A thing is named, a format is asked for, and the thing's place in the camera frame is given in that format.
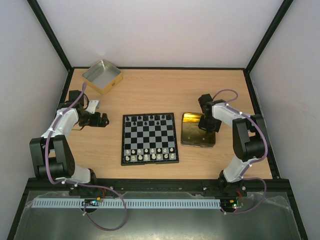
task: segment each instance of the table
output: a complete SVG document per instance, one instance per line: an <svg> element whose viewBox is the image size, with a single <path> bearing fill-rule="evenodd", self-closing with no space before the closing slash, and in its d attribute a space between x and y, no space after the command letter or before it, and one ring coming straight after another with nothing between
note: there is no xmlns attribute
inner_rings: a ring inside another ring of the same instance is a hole
<svg viewBox="0 0 320 240"><path fill-rule="evenodd" d="M69 90L81 90L82 74L74 70ZM217 179L234 156L232 129L222 124L213 148L182 146L181 119L185 112L201 113L198 98L221 89L234 89L239 98L231 105L244 113L253 108L242 70L123 69L123 80L106 95L87 86L90 100L100 100L101 113L110 124L105 128L73 130L68 143L77 165L91 168L97 178L108 179ZM219 96L232 98L232 92ZM121 166L122 116L127 114L173 112L178 141L179 163ZM271 179L268 161L255 163L245 177Z"/></svg>

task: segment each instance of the wooden table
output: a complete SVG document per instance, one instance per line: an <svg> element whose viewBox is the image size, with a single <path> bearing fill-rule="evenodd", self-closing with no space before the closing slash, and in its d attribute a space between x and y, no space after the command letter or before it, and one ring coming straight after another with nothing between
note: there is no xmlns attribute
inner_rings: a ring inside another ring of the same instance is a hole
<svg viewBox="0 0 320 240"><path fill-rule="evenodd" d="M81 90L82 74L75 69L69 90ZM198 98L212 96L221 89L234 89L239 98L231 105L245 113L253 108L241 70L141 70L123 69L123 80L106 95L87 86L90 100L100 100L101 113L110 124L105 128L88 127L71 131L68 143L77 165L91 168L97 178L114 179L217 179L234 156L232 129L221 125L213 148L182 146L181 119L184 112L201 113ZM230 99L231 92L221 93ZM179 163L121 166L122 116L127 114L169 113L175 117ZM245 177L271 179L267 160L256 163Z"/></svg>

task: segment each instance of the gray wall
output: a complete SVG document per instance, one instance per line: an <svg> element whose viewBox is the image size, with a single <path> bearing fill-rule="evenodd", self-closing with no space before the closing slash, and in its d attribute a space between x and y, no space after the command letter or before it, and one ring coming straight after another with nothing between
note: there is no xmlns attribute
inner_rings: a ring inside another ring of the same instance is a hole
<svg viewBox="0 0 320 240"><path fill-rule="evenodd" d="M2 4L0 23L0 239L7 239L34 177L29 141L51 123L67 71L26 0Z"/></svg>
<svg viewBox="0 0 320 240"><path fill-rule="evenodd" d="M251 77L281 177L309 239L319 239L320 1L294 1Z"/></svg>
<svg viewBox="0 0 320 240"><path fill-rule="evenodd" d="M283 0L38 0L72 66L246 67Z"/></svg>

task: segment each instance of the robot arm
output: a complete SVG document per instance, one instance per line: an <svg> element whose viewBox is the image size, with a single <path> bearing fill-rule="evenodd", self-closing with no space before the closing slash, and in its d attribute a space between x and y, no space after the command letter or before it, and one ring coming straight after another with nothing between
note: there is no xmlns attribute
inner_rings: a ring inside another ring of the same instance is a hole
<svg viewBox="0 0 320 240"><path fill-rule="evenodd" d="M29 147L33 169L35 176L39 179L48 178L45 165L45 144L50 132L52 132L52 134L49 139L48 150L49 153L54 156L49 156L48 159L52 178L56 180L69 179L76 183L89 183L94 182L96 179L91 169L83 168L75 164L67 138L77 123L80 127L105 127L109 124L109 120L106 113L103 113L101 116L99 112L96 112L96 109L99 107L98 100L88 102L87 108L84 109L83 96L81 96L72 108L65 112L78 98L80 93L78 90L70 91L68 101L59 104L56 116L49 129L40 138L33 138L30 141Z"/></svg>
<svg viewBox="0 0 320 240"><path fill-rule="evenodd" d="M219 132L221 122L232 128L235 156L222 172L224 179L228 183L242 180L245 171L265 153L262 137L251 122L242 115L242 112L229 107L224 100L213 101L210 94L205 94L198 101L204 113L198 125L200 129L207 132ZM258 125L263 135L267 136L262 116L259 114L247 114L247 116Z"/></svg>

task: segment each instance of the chessboard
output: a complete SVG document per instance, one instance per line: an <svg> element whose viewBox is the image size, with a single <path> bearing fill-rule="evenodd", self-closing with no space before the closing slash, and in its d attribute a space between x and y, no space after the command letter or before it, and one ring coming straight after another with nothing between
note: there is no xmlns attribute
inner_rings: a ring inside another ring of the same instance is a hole
<svg viewBox="0 0 320 240"><path fill-rule="evenodd" d="M123 115L122 166L178 162L173 112Z"/></svg>

